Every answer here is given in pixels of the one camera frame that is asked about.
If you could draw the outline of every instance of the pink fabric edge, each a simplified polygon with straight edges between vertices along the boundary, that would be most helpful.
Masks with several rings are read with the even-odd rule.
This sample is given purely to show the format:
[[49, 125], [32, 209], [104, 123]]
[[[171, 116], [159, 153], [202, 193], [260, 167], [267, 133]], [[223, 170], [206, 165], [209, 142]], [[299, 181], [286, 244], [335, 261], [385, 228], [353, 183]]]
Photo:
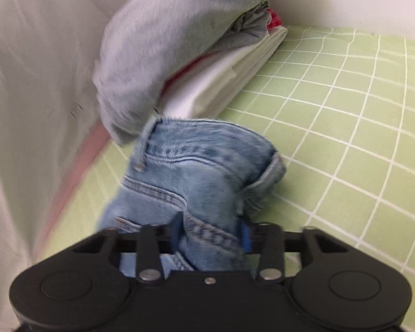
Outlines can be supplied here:
[[107, 145], [109, 139], [110, 136], [108, 131], [99, 121], [92, 127], [91, 131], [81, 144], [80, 149], [64, 176], [60, 189], [56, 193], [49, 208], [48, 222], [41, 233], [41, 238], [34, 251], [34, 255], [37, 258], [40, 257], [40, 254], [43, 252], [53, 227], [60, 218], [68, 201], [76, 191], [76, 188], [80, 185], [83, 176], [98, 154]]

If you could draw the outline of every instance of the gray folded garment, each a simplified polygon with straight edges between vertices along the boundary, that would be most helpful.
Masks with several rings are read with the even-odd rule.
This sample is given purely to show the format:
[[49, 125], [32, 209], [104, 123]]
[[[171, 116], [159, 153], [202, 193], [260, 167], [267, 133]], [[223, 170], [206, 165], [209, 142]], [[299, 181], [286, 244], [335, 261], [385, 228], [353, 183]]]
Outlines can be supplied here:
[[93, 75], [112, 138], [133, 140], [165, 81], [198, 56], [259, 41], [266, 1], [129, 0], [106, 26]]

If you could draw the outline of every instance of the blue denim jeans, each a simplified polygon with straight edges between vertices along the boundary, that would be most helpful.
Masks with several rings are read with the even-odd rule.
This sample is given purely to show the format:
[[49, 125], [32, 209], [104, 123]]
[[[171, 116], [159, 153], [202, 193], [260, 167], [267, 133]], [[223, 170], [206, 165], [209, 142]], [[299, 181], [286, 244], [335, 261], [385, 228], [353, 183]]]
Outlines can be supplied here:
[[[167, 224], [182, 212], [178, 252], [161, 256], [166, 275], [172, 269], [247, 269], [238, 218], [255, 217], [285, 171], [273, 145], [246, 128], [154, 116], [98, 228], [136, 232], [142, 225]], [[120, 270], [134, 276], [135, 254], [122, 256]]]

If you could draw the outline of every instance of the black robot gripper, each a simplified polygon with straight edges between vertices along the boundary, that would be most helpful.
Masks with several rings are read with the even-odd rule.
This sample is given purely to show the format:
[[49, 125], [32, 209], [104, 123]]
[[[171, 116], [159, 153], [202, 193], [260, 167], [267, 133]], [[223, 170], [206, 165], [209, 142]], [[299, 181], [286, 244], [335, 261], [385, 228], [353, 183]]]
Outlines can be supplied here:
[[[18, 331], [400, 332], [412, 292], [396, 270], [318, 229], [284, 232], [240, 221], [242, 247], [260, 254], [249, 271], [173, 271], [182, 214], [140, 232], [103, 230], [23, 271], [10, 301]], [[302, 269], [285, 277], [284, 254]], [[118, 269], [137, 253], [136, 278]]]

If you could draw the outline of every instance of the green checkered bedsheet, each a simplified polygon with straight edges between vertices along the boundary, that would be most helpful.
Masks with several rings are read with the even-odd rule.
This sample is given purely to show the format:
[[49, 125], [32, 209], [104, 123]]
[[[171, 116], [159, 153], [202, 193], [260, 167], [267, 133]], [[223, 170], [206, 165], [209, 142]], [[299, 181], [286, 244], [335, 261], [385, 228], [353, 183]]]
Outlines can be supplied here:
[[[415, 331], [415, 41], [351, 28], [289, 26], [219, 118], [263, 134], [288, 173], [261, 221], [321, 228], [401, 271]], [[53, 231], [45, 255], [93, 232], [132, 146], [110, 143]], [[287, 258], [289, 274], [299, 269]]]

